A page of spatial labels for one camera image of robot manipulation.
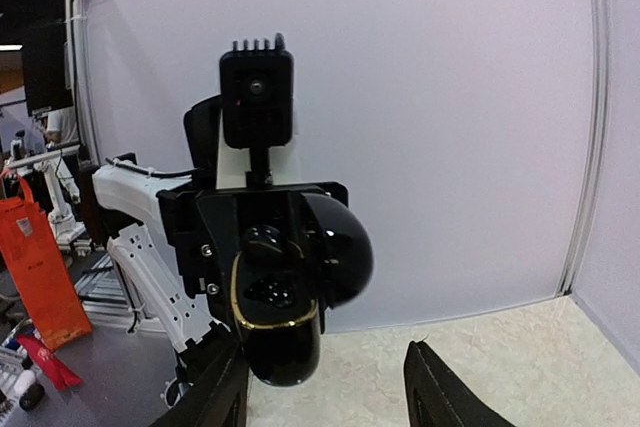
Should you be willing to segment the black earbud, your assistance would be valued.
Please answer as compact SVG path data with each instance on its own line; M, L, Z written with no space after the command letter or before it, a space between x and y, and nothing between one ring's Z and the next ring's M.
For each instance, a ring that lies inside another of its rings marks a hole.
M261 262L278 262L287 255L289 242L275 227L261 224L248 228L242 238L242 251Z

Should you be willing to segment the black earbud charging case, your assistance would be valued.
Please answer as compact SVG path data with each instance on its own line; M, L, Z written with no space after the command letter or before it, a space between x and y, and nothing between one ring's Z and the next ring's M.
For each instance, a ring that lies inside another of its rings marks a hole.
M309 379L320 358L324 314L351 302L369 284L374 253L354 213L318 194L306 197L318 216L320 243L295 246L278 262L237 254L231 302L250 370L260 381L290 387Z

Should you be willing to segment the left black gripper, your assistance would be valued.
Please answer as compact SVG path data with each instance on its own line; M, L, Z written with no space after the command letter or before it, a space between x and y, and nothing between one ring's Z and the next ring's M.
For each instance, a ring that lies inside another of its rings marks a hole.
M271 185L264 189L205 189L197 182L157 194L169 244L191 297L207 292L211 315L232 332L238 323L231 302L233 263L245 231L255 225L277 228L290 247L312 253L320 243L319 219L306 197L318 194L349 205L347 187L336 181Z

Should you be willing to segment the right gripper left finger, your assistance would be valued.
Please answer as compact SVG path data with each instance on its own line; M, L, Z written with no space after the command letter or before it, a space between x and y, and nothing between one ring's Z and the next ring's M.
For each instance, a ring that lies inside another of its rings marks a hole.
M249 367L238 343L225 341L178 403L152 427L246 426Z

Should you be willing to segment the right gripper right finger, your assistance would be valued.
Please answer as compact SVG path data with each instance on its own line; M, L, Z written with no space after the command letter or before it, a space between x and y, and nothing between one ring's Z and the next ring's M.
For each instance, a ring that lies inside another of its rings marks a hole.
M410 426L513 426L482 402L424 341L409 343L403 374Z

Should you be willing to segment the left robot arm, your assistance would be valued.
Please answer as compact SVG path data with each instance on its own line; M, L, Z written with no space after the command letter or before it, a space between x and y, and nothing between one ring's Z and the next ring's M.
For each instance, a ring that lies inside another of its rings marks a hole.
M251 152L248 183L217 179L223 104L184 117L193 169L155 174L133 154L83 172L90 232L150 305L173 348L176 380L193 386L230 348L260 381L308 380L325 313L351 300L367 238L336 181L276 185L267 150Z

